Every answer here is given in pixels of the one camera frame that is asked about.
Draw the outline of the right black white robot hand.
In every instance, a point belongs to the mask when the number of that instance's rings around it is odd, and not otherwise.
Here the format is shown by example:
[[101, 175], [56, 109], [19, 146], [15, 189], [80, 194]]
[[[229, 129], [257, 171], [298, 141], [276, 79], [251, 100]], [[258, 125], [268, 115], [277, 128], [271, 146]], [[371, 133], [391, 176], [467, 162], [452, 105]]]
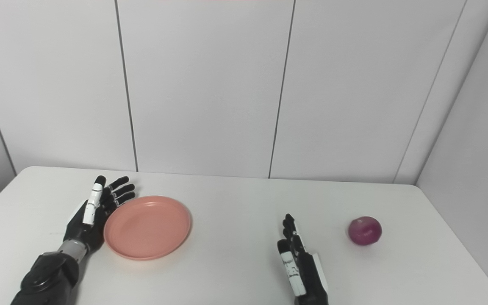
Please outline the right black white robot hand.
[[277, 250], [293, 291], [295, 305], [328, 305], [327, 280], [319, 255], [306, 250], [291, 214], [286, 214], [282, 226], [283, 239], [277, 241]]

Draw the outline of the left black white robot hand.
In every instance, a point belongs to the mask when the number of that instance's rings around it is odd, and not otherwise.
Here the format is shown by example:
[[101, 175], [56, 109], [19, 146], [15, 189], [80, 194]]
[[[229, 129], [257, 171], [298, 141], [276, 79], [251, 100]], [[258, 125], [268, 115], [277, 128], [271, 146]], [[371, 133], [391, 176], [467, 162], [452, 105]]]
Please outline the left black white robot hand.
[[136, 197], [135, 185], [128, 176], [122, 176], [107, 185], [103, 175], [98, 176], [89, 198], [68, 222], [64, 245], [78, 245], [85, 254], [91, 254], [103, 245], [103, 232], [108, 218], [117, 208]]

